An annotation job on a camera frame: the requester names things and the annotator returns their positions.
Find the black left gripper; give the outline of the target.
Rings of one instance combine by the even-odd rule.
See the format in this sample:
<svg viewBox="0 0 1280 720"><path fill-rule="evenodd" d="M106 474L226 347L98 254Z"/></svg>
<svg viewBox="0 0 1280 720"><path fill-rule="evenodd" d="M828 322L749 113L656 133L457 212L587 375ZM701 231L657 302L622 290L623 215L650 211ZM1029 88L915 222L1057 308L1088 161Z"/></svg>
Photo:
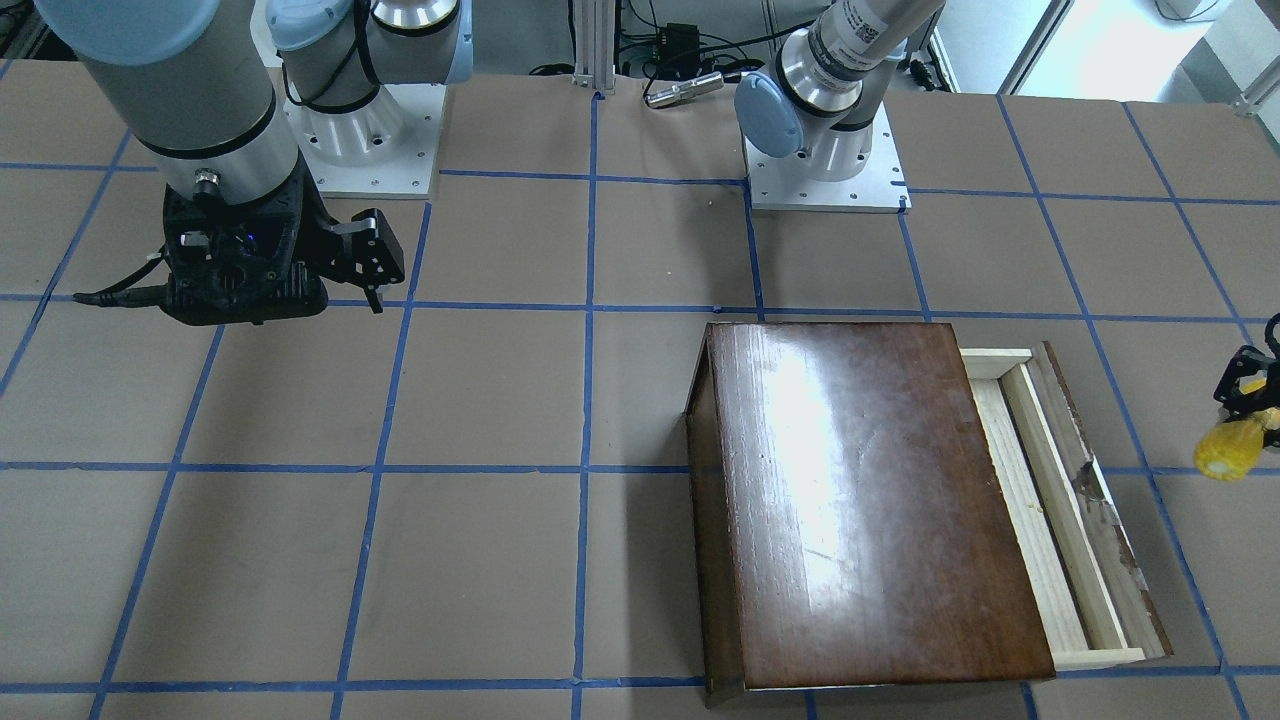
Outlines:
<svg viewBox="0 0 1280 720"><path fill-rule="evenodd" d="M1225 411L1226 421L1239 421L1245 416L1279 406L1279 314L1274 314L1263 329L1266 350L1243 345L1229 359L1213 400Z"/></svg>

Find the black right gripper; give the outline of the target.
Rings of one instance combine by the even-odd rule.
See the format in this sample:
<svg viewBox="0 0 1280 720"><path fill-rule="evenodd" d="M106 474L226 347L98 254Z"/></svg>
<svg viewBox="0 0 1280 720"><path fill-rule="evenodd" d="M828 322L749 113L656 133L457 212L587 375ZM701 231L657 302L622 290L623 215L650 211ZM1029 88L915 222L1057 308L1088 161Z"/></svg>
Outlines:
<svg viewBox="0 0 1280 720"><path fill-rule="evenodd" d="M406 278L404 251L385 213L369 208L346 223L328 211L314 184L282 184L270 210L282 222L273 260L271 301L326 301L325 281L358 287L374 314L381 293Z"/></svg>

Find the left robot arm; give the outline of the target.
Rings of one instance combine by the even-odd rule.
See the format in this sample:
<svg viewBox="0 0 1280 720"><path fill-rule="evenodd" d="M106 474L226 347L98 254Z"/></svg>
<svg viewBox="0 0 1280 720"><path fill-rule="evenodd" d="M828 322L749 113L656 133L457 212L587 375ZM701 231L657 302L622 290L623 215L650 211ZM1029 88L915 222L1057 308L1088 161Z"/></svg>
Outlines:
<svg viewBox="0 0 1280 720"><path fill-rule="evenodd" d="M833 1L790 33L774 59L739 81L733 108L745 149L794 191L846 188L873 161L881 110L908 40L942 1Z"/></svg>

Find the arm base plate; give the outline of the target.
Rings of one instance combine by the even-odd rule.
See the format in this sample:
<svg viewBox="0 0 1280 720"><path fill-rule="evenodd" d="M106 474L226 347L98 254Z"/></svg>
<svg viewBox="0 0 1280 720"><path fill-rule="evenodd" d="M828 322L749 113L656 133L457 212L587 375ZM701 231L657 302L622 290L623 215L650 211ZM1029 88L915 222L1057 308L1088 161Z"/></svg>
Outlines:
<svg viewBox="0 0 1280 720"><path fill-rule="evenodd" d="M829 129L804 156L772 158L742 140L751 205L767 211L909 211L913 206L887 106L859 131Z"/></svg>
<svg viewBox="0 0 1280 720"><path fill-rule="evenodd" d="M429 200L447 99L444 85L388 85L348 114L282 108L324 197Z"/></svg>

